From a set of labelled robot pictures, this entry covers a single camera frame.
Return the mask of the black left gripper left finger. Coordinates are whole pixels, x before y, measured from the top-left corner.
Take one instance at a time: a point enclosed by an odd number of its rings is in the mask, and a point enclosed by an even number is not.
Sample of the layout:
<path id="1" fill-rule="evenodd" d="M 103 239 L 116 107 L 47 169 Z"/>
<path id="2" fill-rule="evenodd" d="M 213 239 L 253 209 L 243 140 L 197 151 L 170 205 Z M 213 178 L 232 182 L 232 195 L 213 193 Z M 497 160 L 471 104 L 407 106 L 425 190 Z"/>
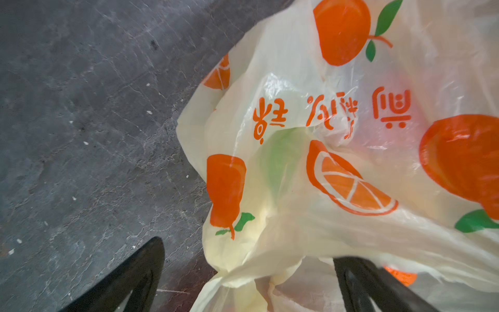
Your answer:
<path id="1" fill-rule="evenodd" d="M 160 237 L 150 239 L 84 295 L 62 311 L 116 311 L 127 299 L 125 311 L 149 311 L 165 262 Z"/>

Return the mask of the cream plastic bag orange print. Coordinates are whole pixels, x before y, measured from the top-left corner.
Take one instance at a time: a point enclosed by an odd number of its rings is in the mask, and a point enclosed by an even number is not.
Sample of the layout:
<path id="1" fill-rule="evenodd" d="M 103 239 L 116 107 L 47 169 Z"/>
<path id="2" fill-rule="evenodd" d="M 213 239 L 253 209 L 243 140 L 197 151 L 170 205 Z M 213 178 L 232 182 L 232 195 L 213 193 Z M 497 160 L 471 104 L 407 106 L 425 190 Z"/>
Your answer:
<path id="1" fill-rule="evenodd" d="M 277 201 L 260 167 L 309 131 Z M 207 184 L 193 311 L 344 311 L 333 260 L 436 311 L 498 310 L 498 2 L 295 1 L 212 69 L 178 119 Z"/>

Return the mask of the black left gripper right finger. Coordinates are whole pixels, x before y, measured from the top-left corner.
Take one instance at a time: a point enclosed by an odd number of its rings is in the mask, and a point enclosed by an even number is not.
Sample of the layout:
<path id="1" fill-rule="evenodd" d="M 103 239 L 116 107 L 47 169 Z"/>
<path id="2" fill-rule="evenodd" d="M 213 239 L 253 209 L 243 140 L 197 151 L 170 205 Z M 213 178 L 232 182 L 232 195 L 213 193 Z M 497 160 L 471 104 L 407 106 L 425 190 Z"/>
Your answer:
<path id="1" fill-rule="evenodd" d="M 360 257 L 333 260 L 347 311 L 436 311 L 420 296 L 373 262 Z"/>

